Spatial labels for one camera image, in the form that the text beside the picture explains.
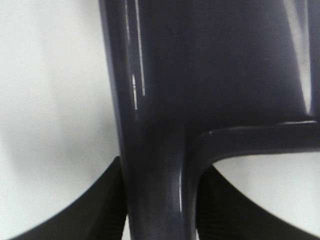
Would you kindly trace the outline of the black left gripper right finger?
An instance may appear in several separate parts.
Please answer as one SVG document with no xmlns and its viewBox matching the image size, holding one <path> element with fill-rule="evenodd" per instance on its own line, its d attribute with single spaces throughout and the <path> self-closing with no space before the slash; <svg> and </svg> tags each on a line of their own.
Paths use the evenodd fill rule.
<svg viewBox="0 0 320 240">
<path fill-rule="evenodd" d="M 197 189 L 196 229 L 201 240 L 316 240 L 264 210 L 210 166 Z"/>
</svg>

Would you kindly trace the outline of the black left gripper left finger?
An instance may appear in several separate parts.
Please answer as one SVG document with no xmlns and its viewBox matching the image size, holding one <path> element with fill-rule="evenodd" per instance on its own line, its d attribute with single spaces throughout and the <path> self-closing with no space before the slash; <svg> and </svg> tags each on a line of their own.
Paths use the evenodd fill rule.
<svg viewBox="0 0 320 240">
<path fill-rule="evenodd" d="M 92 184 L 80 176 L 0 181 L 2 240 L 120 240 L 127 214 L 118 156 Z"/>
</svg>

